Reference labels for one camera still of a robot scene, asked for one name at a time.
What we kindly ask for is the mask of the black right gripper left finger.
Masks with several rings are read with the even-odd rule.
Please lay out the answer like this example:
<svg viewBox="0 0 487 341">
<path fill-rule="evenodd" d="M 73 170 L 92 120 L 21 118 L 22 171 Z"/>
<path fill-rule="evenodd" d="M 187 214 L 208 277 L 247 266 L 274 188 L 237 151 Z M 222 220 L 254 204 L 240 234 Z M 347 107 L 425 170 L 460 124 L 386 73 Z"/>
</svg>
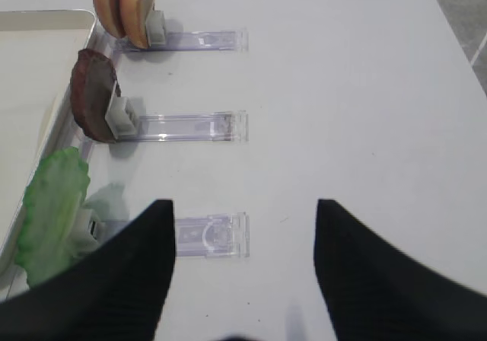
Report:
<svg viewBox="0 0 487 341">
<path fill-rule="evenodd" d="M 1 304 L 3 340 L 152 340 L 176 259 L 173 203 L 156 200 L 100 249 Z"/>
</svg>

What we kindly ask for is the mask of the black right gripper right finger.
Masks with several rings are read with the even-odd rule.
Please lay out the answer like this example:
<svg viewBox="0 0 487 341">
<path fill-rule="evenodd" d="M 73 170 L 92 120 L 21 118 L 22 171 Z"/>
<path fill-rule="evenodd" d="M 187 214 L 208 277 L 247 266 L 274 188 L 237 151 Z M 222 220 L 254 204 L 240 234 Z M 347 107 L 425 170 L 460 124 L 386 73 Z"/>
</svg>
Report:
<svg viewBox="0 0 487 341">
<path fill-rule="evenodd" d="M 314 267 L 338 340 L 484 340 L 486 297 L 407 256 L 333 199 L 317 203 Z"/>
</svg>

